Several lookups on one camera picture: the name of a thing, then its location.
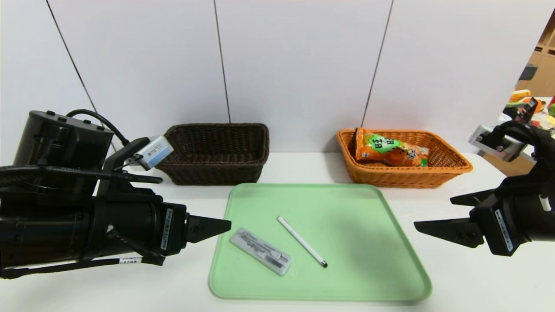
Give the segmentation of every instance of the clear plastic pencil case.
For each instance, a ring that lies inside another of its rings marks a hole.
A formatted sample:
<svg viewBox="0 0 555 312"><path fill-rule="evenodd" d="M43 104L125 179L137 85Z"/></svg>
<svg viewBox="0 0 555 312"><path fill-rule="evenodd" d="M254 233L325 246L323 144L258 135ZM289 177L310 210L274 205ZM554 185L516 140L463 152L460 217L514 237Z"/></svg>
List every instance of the clear plastic pencil case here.
<svg viewBox="0 0 555 312"><path fill-rule="evenodd" d="M230 242L280 276L285 275L291 265L290 255L245 229L237 230Z"/></svg>

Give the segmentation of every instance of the white wall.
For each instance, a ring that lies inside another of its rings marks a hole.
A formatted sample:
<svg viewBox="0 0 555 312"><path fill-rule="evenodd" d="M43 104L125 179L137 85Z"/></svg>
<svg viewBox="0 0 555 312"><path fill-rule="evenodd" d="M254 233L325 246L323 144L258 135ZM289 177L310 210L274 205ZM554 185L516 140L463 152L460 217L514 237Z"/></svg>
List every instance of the white wall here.
<svg viewBox="0 0 555 312"><path fill-rule="evenodd" d="M212 1L50 3L95 107L128 139L229 122Z"/></svg>
<svg viewBox="0 0 555 312"><path fill-rule="evenodd" d="M499 116L553 7L395 0L364 127L430 130L473 150L468 137Z"/></svg>
<svg viewBox="0 0 555 312"><path fill-rule="evenodd" d="M360 126L391 0L216 0L232 122L274 152L339 150Z"/></svg>
<svg viewBox="0 0 555 312"><path fill-rule="evenodd" d="M30 110L91 109L44 0L2 2L0 164L12 164Z"/></svg>
<svg viewBox="0 0 555 312"><path fill-rule="evenodd" d="M268 124L274 151L334 150L334 133L362 121L389 1L216 0L231 121ZM228 121L212 1L51 4L98 110L129 139ZM554 6L395 0L364 126L427 129L470 150ZM29 110L91 106L45 1L5 1L2 41L9 164Z"/></svg>

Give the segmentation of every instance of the white pen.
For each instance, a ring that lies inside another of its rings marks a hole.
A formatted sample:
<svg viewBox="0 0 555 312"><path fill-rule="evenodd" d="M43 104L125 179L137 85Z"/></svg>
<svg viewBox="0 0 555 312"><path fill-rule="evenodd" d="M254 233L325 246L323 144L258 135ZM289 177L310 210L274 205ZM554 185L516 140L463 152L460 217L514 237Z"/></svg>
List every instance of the white pen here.
<svg viewBox="0 0 555 312"><path fill-rule="evenodd" d="M311 254L314 259L316 259L316 261L320 263L320 265L322 265L324 268L327 268L326 261L324 261L324 259L314 249L312 249L312 247L304 239L302 239L302 237L297 234L297 232L295 232L295 230L289 225L289 223L287 223L287 221L285 221L282 217L278 217L277 220L279 221L279 223L281 223L281 225L283 225L285 229L287 229L289 233L291 233L291 235L293 235L293 237L306 249L306 251L308 251L309 254Z"/></svg>

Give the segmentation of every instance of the orange wicker basket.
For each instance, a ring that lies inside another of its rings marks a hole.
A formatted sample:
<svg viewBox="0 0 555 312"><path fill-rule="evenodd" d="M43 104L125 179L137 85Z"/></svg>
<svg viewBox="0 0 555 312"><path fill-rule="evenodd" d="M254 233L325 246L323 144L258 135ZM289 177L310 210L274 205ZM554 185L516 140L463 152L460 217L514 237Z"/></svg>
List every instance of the orange wicker basket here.
<svg viewBox="0 0 555 312"><path fill-rule="evenodd" d="M355 183L392 188L437 188L452 178L472 171L469 163L442 138L419 130L372 130L384 137L401 140L430 149L428 167L390 167L382 162L358 163L355 160L355 130L337 133L345 165Z"/></svg>

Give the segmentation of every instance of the basket rim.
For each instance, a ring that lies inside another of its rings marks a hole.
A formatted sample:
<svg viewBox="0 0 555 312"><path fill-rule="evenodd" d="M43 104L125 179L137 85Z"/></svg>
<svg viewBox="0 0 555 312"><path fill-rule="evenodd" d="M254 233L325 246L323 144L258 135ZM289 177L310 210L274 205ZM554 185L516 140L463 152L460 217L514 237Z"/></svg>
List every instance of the basket rim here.
<svg viewBox="0 0 555 312"><path fill-rule="evenodd" d="M369 166L358 163L353 155L349 152L349 147L347 146L347 142L343 140L342 134L344 133L355 133L355 129L342 129L337 132L337 140L339 141L339 145L341 146L341 151L343 152L343 156L345 161L349 162L349 165L355 167L357 169L362 169L365 171L372 171L372 172L403 172L403 173L436 173L436 174L461 174L467 173L472 171L473 166L472 164L459 153L454 147L449 145L444 139L442 139L439 135L425 130L399 130L399 129L368 129L374 132L411 132L411 133L426 133L428 135L433 136L437 140L439 140L446 148L448 148L451 152L456 154L464 163L463 166L457 167L376 167L376 166Z"/></svg>
<svg viewBox="0 0 555 312"><path fill-rule="evenodd" d="M262 156L258 159L251 160L248 162L162 162L155 167L158 169L174 169L175 167L181 167L185 169L185 167L194 167L194 168L211 168L216 169L214 167L222 168L222 167L231 167L231 168L254 168L263 166L266 161L268 161L268 156L270 154L269 151L269 144L270 144L270 134L268 127L263 123L187 123L187 124L178 124L170 127L164 136L167 138L173 132L181 129L181 128L190 128L190 127L252 127L256 126L262 129L263 132L263 145L262 149Z"/></svg>

